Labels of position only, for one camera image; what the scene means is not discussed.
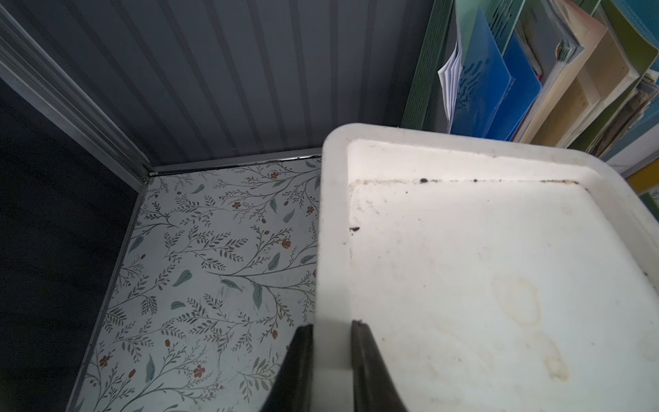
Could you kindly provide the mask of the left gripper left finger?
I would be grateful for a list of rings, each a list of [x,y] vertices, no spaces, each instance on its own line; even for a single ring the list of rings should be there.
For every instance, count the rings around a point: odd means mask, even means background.
[[[296,329],[261,411],[307,412],[311,403],[313,325]]]

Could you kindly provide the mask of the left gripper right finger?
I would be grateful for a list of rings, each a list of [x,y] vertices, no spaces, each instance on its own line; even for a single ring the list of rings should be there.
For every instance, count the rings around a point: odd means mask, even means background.
[[[360,320],[351,325],[351,362],[355,411],[407,411],[371,328]]]

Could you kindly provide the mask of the white drawer cabinet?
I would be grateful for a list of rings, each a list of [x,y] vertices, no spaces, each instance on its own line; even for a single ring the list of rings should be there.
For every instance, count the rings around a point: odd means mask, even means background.
[[[655,411],[658,223],[588,154],[343,125],[322,154],[312,409],[368,324],[410,411]]]

